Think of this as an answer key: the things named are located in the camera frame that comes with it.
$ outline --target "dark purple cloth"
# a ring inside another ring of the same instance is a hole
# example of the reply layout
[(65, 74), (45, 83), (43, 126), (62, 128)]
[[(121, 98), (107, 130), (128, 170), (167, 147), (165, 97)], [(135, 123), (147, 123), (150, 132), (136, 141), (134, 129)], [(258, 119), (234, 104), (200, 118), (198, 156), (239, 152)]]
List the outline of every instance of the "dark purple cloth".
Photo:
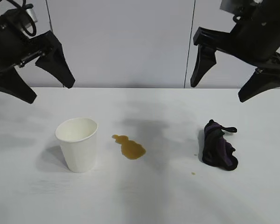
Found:
[(223, 127), (214, 120), (210, 120), (204, 128), (204, 148), (202, 160), (204, 163), (222, 167), (226, 170), (234, 170), (238, 166), (238, 160), (232, 153), (235, 149), (224, 139), (222, 130), (235, 133), (235, 127)]

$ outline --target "robotic arm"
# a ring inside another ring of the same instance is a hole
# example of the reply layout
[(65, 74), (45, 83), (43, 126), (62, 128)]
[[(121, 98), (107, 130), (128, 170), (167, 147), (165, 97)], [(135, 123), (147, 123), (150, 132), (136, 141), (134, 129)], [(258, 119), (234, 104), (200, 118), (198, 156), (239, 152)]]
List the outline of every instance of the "robotic arm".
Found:
[[(26, 5), (24, 0), (20, 6), (13, 0), (7, 1), (16, 8), (0, 16), (0, 91), (33, 103), (36, 94), (22, 80), (14, 66), (24, 67), (36, 58), (36, 66), (71, 88), (75, 79), (65, 61), (61, 43), (51, 31), (35, 36), (37, 20), (32, 4)], [(32, 32), (27, 30), (29, 27), (32, 27)]]
[(216, 64), (217, 50), (233, 55), (256, 68), (239, 91), (241, 102), (280, 87), (280, 0), (223, 0), (221, 8), (234, 14), (230, 33), (199, 28), (194, 36), (197, 61), (191, 77), (196, 87)]

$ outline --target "tabletop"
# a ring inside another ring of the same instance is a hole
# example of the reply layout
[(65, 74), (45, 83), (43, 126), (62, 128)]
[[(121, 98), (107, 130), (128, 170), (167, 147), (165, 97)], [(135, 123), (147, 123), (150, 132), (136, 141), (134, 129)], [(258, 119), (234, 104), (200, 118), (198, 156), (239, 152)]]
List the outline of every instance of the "tabletop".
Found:
[[(280, 90), (240, 103), (238, 90), (34, 88), (29, 105), (0, 93), (0, 224), (280, 224)], [(68, 170), (56, 127), (89, 117), (95, 167)], [(202, 163), (210, 119), (239, 164)], [(146, 153), (123, 156), (112, 136)]]

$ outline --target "white paper cup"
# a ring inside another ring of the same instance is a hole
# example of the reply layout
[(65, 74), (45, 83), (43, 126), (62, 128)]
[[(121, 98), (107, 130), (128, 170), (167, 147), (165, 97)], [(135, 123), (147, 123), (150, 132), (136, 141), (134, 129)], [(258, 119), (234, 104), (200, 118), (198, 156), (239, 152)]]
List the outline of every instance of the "white paper cup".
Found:
[(83, 173), (94, 166), (97, 130), (97, 123), (89, 118), (70, 119), (56, 129), (55, 136), (71, 171)]

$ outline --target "brown liquid puddle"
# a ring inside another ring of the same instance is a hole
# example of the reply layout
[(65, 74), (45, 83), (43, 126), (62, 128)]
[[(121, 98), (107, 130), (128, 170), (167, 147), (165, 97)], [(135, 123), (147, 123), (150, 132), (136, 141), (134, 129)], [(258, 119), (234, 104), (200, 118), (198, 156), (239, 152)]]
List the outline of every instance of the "brown liquid puddle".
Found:
[(130, 160), (136, 160), (146, 153), (142, 145), (129, 140), (125, 135), (113, 135), (112, 138), (115, 139), (116, 143), (121, 144), (121, 153)]

